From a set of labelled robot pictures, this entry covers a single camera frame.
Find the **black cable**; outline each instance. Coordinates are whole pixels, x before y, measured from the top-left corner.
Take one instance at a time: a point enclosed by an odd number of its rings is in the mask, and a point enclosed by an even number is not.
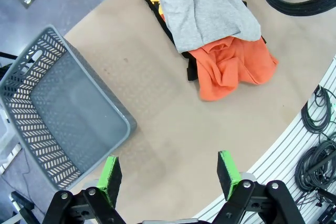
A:
[[[336,0],[309,0],[300,3],[290,3],[283,0],[266,1],[274,9],[290,16],[311,16],[336,7]]]
[[[327,189],[334,182],[336,173],[336,142],[328,138],[318,146],[310,148],[299,159],[295,169],[295,183],[301,191],[311,192],[316,188]],[[321,162],[320,167],[312,172],[310,168]]]
[[[24,196],[25,198],[27,198],[27,199],[29,199],[31,202],[33,202],[34,203],[34,201],[33,201],[33,199],[32,199],[32,197],[31,197],[31,195],[30,195],[30,193],[29,193],[29,187],[28,187],[28,182],[27,182],[27,180],[26,180],[26,177],[25,177],[25,175],[26,174],[29,174],[30,173],[30,165],[29,165],[29,163],[28,163],[28,159],[27,159],[27,155],[26,155],[26,151],[23,149],[23,152],[24,152],[24,155],[25,155],[25,160],[26,160],[26,162],[27,162],[27,168],[28,168],[28,171],[27,172],[25,172],[25,173],[22,173],[22,177],[23,177],[23,179],[24,179],[24,181],[25,181],[25,185],[26,185],[26,188],[27,188],[27,193],[28,193],[28,196],[26,196],[25,194],[23,194],[21,191],[19,191],[19,190],[17,190],[15,187],[13,187],[5,178],[4,178],[4,175],[2,175],[2,176],[0,176],[0,178],[2,178],[2,180],[7,184],[7,186],[9,186],[12,190],[14,190],[14,191],[17,191],[18,193],[20,193],[22,196]],[[46,213],[45,212],[43,212],[35,203],[34,203],[34,205],[35,205],[35,207],[45,216],[46,215]]]
[[[334,96],[334,94],[331,91],[321,86],[318,86],[314,91],[314,95],[315,95],[314,103],[316,104],[317,107],[320,107],[322,109],[325,108],[325,113],[321,118],[314,120],[310,116],[309,109],[308,109],[308,101],[305,103],[305,105],[301,109],[302,122],[304,126],[306,127],[307,131],[311,133],[314,133],[314,134],[323,133],[331,121],[332,105],[330,103],[330,97],[328,93]]]

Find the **white slatted surface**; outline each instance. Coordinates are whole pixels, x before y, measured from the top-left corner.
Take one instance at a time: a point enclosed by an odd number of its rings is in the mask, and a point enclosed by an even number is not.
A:
[[[322,78],[320,84],[336,94],[336,60],[334,58],[329,69]],[[336,103],[336,100],[331,97],[331,102]],[[312,103],[313,96],[309,100],[309,113],[313,118],[318,118],[323,110],[318,108],[315,103]],[[333,111],[332,120],[335,119],[336,113]],[[336,124],[331,123],[326,130],[329,135],[336,131]],[[279,179],[286,183],[289,191],[291,192],[294,200],[301,196],[301,191],[297,188],[294,181],[294,171],[296,164],[301,155],[310,147],[318,143],[318,135],[307,132],[301,120],[301,112],[295,117],[287,129],[275,141],[271,148],[252,166],[248,171],[253,173],[260,184]],[[333,183],[328,191],[336,193],[336,183]],[[322,208],[316,207],[317,201],[310,204],[303,205],[301,214],[307,224],[314,223],[320,214],[327,207],[324,203]],[[225,203],[224,195],[220,195],[209,206],[198,213],[195,218],[212,222],[219,210]],[[263,223],[258,215],[250,217],[250,213],[246,214],[242,223],[260,224]]]

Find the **perforated basket side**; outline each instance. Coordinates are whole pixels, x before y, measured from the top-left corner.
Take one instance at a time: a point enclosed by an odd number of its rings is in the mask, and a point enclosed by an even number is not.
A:
[[[32,66],[27,63],[41,51]],[[34,107],[30,93],[67,51],[51,27],[46,28],[17,58],[0,83],[0,98],[22,144],[57,189],[67,188],[81,172],[57,143]]]

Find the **folded clothing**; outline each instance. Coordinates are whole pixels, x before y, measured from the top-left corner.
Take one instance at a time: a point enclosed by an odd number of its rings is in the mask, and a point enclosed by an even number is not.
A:
[[[197,62],[199,96],[206,101],[227,96],[241,81],[267,82],[278,64],[262,38],[245,41],[227,37],[190,51],[190,54]]]
[[[178,52],[233,36],[260,39],[260,25],[241,0],[160,0]]]

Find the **laundry basket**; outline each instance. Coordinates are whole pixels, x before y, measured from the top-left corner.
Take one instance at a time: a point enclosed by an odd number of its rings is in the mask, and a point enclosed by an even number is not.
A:
[[[137,126],[53,26],[12,64],[0,82],[0,99],[26,152],[56,189],[70,189]]]

